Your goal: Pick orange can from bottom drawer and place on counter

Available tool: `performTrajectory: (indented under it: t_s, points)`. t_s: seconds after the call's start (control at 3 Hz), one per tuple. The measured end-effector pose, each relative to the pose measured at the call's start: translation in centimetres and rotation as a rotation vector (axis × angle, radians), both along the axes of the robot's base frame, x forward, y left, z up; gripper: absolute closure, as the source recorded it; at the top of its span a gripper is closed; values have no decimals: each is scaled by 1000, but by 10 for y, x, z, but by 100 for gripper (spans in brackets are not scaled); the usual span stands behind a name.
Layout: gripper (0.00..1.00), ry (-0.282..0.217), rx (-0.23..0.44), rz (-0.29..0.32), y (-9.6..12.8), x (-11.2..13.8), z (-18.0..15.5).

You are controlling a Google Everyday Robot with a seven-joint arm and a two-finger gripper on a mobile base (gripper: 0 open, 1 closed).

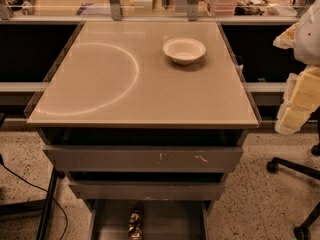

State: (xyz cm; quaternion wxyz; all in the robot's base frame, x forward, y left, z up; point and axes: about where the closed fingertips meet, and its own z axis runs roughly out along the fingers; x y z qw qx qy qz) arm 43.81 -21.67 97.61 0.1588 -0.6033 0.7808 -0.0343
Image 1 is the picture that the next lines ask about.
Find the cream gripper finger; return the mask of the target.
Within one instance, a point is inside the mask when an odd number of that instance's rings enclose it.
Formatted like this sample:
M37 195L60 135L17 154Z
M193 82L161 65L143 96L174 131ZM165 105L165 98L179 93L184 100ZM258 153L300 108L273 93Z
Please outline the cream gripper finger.
M294 134L301 129L309 118L310 114L306 111L292 109L282 104L277 114L275 131L283 135Z
M280 49L293 48L295 45L297 27L297 23L291 25L289 28L287 28L284 32L282 32L279 36L277 36L274 39L273 45Z

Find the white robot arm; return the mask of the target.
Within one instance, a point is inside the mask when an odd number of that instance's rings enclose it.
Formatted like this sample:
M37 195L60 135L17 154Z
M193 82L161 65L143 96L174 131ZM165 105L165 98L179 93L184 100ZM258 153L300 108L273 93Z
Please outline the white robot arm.
M320 107L320 0L275 38L273 45L292 48L294 58L306 65L299 74L290 73L275 123L275 131L289 135L298 132Z

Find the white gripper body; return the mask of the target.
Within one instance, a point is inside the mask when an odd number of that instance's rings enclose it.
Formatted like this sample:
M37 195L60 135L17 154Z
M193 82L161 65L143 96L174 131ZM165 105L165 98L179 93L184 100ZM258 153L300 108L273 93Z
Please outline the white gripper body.
M320 106L320 67L307 66L299 74L290 73L293 83L288 106L299 112L312 113Z

